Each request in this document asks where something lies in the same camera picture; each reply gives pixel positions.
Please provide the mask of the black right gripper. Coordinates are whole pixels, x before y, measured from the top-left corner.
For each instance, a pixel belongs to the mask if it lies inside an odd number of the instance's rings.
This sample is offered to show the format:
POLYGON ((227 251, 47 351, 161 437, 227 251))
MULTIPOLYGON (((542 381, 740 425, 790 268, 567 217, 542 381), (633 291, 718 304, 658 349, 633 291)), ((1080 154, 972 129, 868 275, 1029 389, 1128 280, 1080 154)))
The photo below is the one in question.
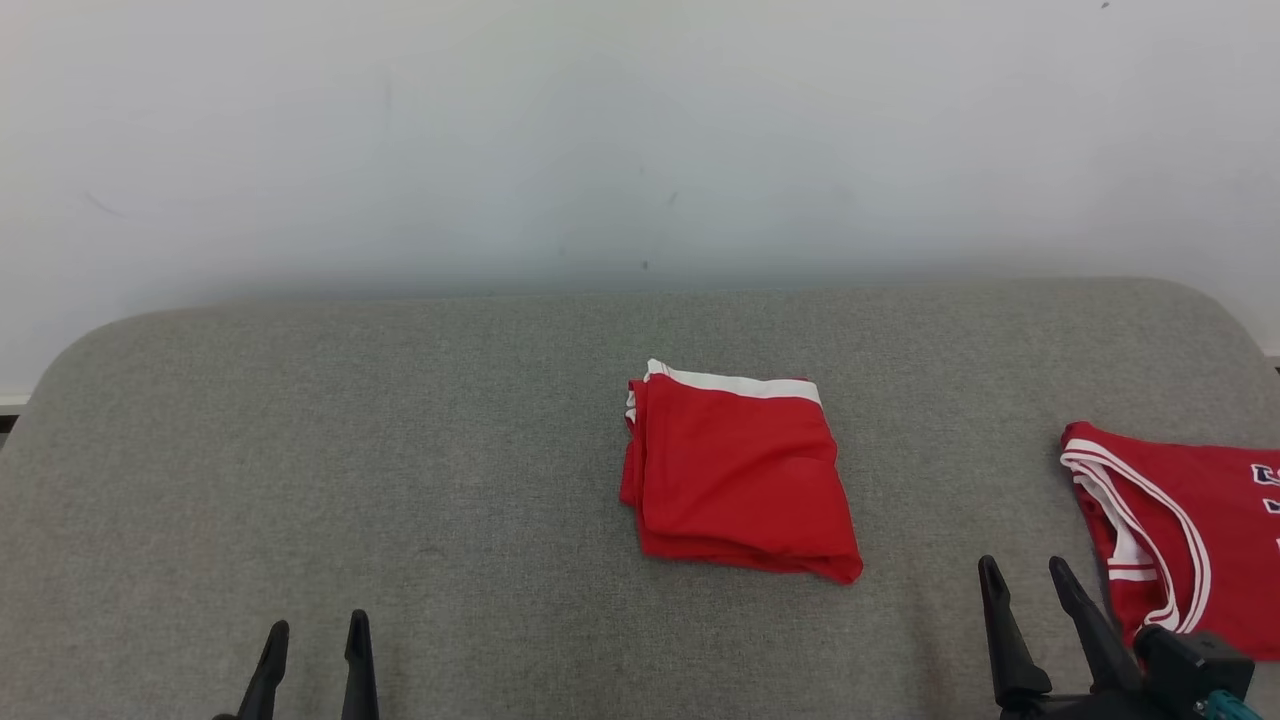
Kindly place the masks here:
POLYGON ((1091 671, 1091 693, 1050 696, 1048 674, 1036 665, 1011 610, 1011 593, 993 556, 978 562, 995 702, 1001 719, 1161 719, 1139 691, 1142 675, 1120 635, 1085 592, 1068 561, 1052 556, 1050 575, 1073 620, 1091 671))

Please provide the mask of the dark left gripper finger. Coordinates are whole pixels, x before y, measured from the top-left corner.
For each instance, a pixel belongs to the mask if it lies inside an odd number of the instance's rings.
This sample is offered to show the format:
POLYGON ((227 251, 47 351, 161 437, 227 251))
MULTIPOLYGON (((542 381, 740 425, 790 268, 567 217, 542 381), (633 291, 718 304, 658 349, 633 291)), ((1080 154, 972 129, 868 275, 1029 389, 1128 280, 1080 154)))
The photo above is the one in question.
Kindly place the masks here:
POLYGON ((285 676, 289 637, 288 621, 280 620, 271 625, 236 719, 274 719, 276 689, 285 676))
POLYGON ((380 719, 372 633, 369 615, 364 610, 355 610, 351 614, 344 659, 348 675, 340 719, 380 719))

